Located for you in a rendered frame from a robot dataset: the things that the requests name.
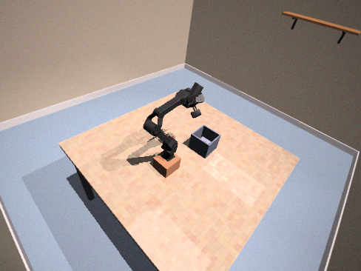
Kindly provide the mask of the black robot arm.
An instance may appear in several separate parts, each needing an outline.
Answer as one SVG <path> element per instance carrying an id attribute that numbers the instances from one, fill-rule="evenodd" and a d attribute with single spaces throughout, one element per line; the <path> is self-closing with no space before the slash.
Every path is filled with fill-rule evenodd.
<path id="1" fill-rule="evenodd" d="M 178 148 L 178 141 L 176 141 L 170 135 L 166 136 L 164 133 L 161 132 L 163 117 L 179 105 L 183 105 L 184 107 L 188 108 L 189 106 L 192 106 L 195 102 L 197 104 L 203 103 L 205 99 L 203 93 L 201 92 L 202 89 L 203 87 L 197 82 L 195 82 L 191 90 L 179 90 L 174 98 L 161 105 L 160 107 L 156 107 L 153 110 L 152 114 L 147 116 L 146 121 L 144 122 L 143 128 L 145 129 L 145 131 L 150 133 L 152 136 L 159 137 L 159 139 L 163 141 L 163 144 L 161 146 L 161 148 L 164 150 L 162 156 L 167 161 L 170 161 L 175 157 L 174 153 Z M 158 117 L 158 124 L 155 124 L 153 121 L 151 121 L 155 116 Z"/>

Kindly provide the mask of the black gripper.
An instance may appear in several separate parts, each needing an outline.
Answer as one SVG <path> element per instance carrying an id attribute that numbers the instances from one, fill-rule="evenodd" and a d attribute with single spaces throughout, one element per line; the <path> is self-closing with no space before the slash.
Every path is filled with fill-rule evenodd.
<path id="1" fill-rule="evenodd" d="M 188 108 L 192 107 L 193 108 L 193 112 L 191 112 L 191 115 L 193 118 L 196 118 L 198 116 L 201 116 L 201 111 L 200 109 L 197 109 L 197 107 L 195 106 L 195 104 L 197 104 L 196 102 L 192 105 L 192 106 L 189 106 Z"/>

